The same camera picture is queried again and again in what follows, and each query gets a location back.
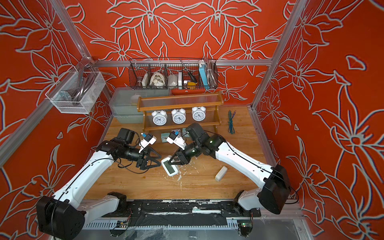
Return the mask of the white digital clock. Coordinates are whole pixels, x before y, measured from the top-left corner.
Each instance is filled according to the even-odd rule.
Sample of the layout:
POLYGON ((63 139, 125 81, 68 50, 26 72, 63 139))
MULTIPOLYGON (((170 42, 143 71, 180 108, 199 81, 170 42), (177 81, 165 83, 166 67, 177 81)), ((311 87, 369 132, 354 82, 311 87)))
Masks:
POLYGON ((179 167, 177 165, 171 165, 170 163, 171 157, 172 156, 168 155, 161 161, 161 165, 169 177, 179 174, 179 167))

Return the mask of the mint square alarm clock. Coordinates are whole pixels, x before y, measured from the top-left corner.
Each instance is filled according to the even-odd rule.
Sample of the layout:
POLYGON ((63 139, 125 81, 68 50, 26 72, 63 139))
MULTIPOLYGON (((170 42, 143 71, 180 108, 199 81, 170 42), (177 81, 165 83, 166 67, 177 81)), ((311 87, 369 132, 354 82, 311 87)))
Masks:
POLYGON ((161 141, 162 143, 167 142, 167 138, 169 137, 170 133, 161 133, 161 141))

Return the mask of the white twin-bell clock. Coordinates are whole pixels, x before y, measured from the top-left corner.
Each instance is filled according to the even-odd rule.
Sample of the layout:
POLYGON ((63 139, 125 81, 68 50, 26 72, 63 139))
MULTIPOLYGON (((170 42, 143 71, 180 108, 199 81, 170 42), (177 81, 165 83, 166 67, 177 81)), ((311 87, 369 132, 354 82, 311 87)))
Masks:
POLYGON ((201 122, 206 118, 206 107, 193 107, 192 108, 192 117, 195 121, 201 122))
POLYGON ((185 109, 173 109, 172 120, 175 124, 183 124, 186 121, 186 110, 185 109))
POLYGON ((167 115, 167 112, 164 110, 153 111, 152 117, 153 117, 153 123, 156 126, 163 126, 167 123, 168 115, 167 115))

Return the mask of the white twin-bell clock front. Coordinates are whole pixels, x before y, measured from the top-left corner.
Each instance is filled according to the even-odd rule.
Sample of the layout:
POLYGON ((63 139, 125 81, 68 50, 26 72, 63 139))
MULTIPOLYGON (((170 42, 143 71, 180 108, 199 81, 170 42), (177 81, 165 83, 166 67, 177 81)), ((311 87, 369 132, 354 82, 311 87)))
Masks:
POLYGON ((167 112, 164 110, 153 111, 152 117, 153 117, 153 123, 156 126, 163 126, 167 123, 168 115, 167 115, 167 112))

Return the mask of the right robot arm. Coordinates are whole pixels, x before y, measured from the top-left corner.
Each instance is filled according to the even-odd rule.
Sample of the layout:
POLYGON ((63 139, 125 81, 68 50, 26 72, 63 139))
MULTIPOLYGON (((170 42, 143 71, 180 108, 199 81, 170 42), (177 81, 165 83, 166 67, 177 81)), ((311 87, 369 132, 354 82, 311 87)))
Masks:
POLYGON ((257 185, 252 191, 242 191, 236 197, 236 205, 246 211, 262 206, 279 215, 286 205, 292 187, 287 170, 281 165, 271 166, 257 161, 231 145, 223 136, 203 130, 200 124, 187 127, 192 142, 187 144, 177 131, 167 138, 178 146, 171 156, 171 165, 187 165, 200 155, 210 156, 232 166, 257 185))

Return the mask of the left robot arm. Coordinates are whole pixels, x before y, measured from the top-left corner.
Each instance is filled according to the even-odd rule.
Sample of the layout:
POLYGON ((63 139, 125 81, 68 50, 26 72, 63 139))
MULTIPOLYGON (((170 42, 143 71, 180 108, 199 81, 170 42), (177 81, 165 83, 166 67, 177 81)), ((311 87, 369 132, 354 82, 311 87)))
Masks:
POLYGON ((36 205, 39 231, 61 240, 72 240, 85 225, 104 215, 126 215, 129 207, 123 194, 110 192, 90 205, 83 205, 82 200, 113 163, 124 168, 123 159, 135 162, 141 173, 160 166, 161 155, 151 147, 156 137, 143 133, 138 137, 139 143, 133 146, 136 135, 132 130, 121 129, 117 137, 103 141, 90 160, 53 196, 42 197, 36 205))

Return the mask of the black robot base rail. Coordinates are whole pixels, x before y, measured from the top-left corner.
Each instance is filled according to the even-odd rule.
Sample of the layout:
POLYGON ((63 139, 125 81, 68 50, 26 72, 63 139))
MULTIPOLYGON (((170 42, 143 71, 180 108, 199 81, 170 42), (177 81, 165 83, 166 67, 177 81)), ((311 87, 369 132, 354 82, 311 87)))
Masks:
POLYGON ((236 229, 261 216, 260 208, 241 210, 232 200, 129 200, 124 214, 106 214, 100 220, 126 227, 174 229, 236 229))

